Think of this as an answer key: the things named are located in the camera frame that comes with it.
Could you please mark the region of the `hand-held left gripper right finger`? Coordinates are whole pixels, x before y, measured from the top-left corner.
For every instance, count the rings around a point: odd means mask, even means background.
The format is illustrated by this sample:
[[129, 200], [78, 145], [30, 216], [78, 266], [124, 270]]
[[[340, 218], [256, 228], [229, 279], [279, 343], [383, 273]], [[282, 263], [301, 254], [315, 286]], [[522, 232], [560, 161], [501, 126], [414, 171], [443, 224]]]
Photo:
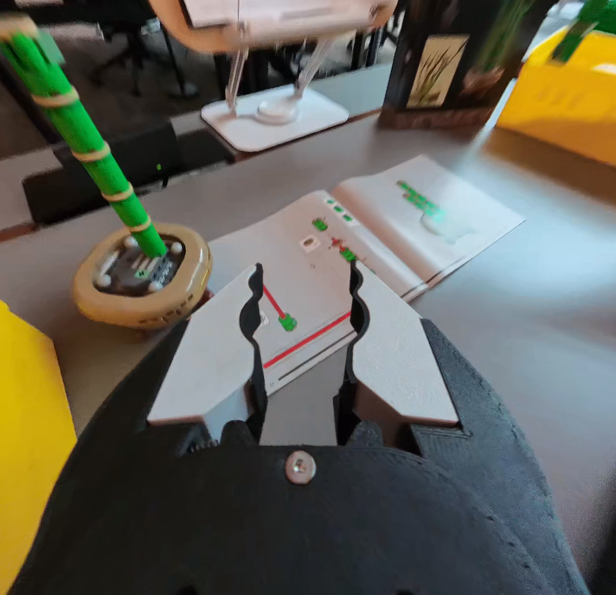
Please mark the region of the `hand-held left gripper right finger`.
[[350, 324], [355, 332], [335, 397], [336, 442], [373, 422], [386, 444], [411, 425], [453, 429], [459, 416], [421, 316], [362, 262], [350, 264]]

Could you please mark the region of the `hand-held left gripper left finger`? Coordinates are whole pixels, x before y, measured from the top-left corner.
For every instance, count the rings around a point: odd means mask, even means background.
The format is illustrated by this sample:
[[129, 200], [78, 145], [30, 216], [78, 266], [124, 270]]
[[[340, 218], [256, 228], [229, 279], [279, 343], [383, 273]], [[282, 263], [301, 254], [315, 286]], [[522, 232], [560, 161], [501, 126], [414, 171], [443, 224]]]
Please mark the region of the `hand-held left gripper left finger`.
[[150, 408], [150, 426], [204, 425], [219, 442], [228, 422], [260, 441], [267, 391], [255, 332], [261, 325], [263, 267], [256, 263], [190, 317]]

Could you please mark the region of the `yellow bin with green bricks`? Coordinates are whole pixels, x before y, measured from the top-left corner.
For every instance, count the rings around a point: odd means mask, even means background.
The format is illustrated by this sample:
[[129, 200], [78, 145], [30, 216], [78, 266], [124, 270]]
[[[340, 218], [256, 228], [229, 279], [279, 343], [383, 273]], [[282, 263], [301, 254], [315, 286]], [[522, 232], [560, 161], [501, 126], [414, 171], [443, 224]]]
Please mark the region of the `yellow bin with green bricks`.
[[39, 529], [76, 433], [52, 340], [1, 303], [1, 594]]

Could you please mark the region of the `grey desk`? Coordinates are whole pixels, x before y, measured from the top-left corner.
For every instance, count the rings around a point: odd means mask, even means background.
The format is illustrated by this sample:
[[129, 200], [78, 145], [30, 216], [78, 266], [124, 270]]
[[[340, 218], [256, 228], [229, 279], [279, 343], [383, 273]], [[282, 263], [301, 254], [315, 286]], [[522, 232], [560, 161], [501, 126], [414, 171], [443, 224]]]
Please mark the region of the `grey desk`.
[[[615, 517], [615, 170], [502, 129], [388, 130], [370, 116], [146, 196], [208, 241], [306, 193], [429, 155], [526, 217], [412, 302], [501, 396], [590, 585]], [[90, 322], [72, 280], [111, 209], [1, 243], [1, 300], [55, 343], [77, 433], [158, 340]], [[269, 399], [267, 445], [330, 445], [344, 350]]]

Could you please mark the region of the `tan brick pot with stalk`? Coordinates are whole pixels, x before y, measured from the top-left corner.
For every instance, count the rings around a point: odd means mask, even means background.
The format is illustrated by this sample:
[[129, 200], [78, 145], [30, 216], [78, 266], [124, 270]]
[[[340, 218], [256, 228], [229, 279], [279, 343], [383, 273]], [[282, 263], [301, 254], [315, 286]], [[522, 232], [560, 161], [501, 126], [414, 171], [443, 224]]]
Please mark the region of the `tan brick pot with stalk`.
[[1, 14], [1, 52], [124, 225], [89, 253], [73, 299], [91, 320], [158, 329], [188, 317], [208, 291], [212, 253], [195, 230], [155, 224], [68, 81], [53, 37], [26, 14]]

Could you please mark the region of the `white instruction booklet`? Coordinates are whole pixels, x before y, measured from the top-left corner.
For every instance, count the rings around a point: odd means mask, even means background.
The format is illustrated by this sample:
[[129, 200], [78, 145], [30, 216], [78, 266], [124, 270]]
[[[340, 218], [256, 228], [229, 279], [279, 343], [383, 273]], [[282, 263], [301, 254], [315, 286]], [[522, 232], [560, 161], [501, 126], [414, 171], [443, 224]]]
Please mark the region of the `white instruction booklet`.
[[313, 191], [210, 242], [218, 293], [263, 268], [255, 333], [271, 395], [355, 337], [350, 262], [359, 260], [409, 303], [524, 218], [421, 155], [332, 193]]

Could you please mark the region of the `black office chair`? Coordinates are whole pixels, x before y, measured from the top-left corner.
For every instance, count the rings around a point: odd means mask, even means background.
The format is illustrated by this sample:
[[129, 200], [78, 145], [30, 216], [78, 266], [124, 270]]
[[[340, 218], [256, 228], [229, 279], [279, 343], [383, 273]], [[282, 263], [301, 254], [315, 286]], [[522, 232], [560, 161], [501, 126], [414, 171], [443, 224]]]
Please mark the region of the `black office chair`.
[[[128, 67], [132, 79], [132, 94], [136, 97], [142, 96], [141, 73], [145, 70], [145, 63], [152, 62], [165, 69], [173, 71], [175, 83], [166, 90], [166, 94], [171, 98], [196, 98], [199, 95], [197, 86], [189, 82], [185, 77], [175, 56], [171, 38], [167, 29], [158, 19], [150, 19], [143, 26], [131, 23], [120, 25], [106, 24], [100, 27], [102, 36], [106, 43], [111, 43], [114, 36], [123, 35], [126, 38], [126, 47], [112, 58], [105, 60], [94, 67], [88, 79], [97, 86], [104, 85], [104, 75], [114, 67]], [[145, 36], [152, 32], [161, 32], [166, 55], [150, 51]]]

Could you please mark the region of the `black bamboo product box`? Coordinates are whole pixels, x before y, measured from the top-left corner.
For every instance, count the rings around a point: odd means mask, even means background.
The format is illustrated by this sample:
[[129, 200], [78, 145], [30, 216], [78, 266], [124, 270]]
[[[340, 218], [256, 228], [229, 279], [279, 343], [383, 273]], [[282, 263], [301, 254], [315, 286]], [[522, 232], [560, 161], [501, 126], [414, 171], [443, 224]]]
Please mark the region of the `black bamboo product box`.
[[483, 126], [526, 50], [516, 42], [539, 1], [405, 0], [380, 126]]

